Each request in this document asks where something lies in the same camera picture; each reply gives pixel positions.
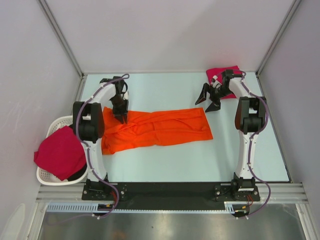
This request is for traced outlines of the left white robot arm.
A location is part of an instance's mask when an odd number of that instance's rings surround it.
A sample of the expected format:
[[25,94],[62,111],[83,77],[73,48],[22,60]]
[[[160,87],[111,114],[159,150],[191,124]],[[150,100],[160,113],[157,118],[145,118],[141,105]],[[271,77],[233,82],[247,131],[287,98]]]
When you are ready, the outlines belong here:
[[87,190],[85,196],[94,194],[105,200],[116,188],[108,181],[103,164],[102,137],[105,132],[103,108],[112,104],[111,118],[117,123],[128,122],[129,92],[128,73],[113,78],[103,78],[98,89],[85,101],[76,101],[72,108],[73,132],[83,147],[87,165]]

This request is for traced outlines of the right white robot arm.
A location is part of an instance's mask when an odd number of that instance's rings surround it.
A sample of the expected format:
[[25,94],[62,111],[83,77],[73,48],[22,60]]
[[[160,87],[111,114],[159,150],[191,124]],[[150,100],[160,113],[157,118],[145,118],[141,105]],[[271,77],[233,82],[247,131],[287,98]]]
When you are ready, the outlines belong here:
[[234,125],[239,133],[239,157],[233,179],[229,185],[215,187],[216,201],[258,201],[260,199],[254,173],[255,148],[259,134],[269,120],[269,110],[265,97],[258,96],[245,83],[246,72],[226,69],[214,75],[210,83],[204,83],[195,104],[206,99],[211,103],[207,113],[219,111],[221,100],[231,94],[238,100]]

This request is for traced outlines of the orange t shirt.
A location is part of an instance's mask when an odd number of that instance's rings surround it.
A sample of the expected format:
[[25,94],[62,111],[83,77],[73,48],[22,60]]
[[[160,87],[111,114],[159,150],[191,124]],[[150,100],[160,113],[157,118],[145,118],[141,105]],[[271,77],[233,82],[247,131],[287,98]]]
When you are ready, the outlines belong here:
[[155,112],[129,111],[128,122],[120,123],[111,108],[103,110],[103,155],[141,147],[173,146],[213,140],[213,134],[202,108]]

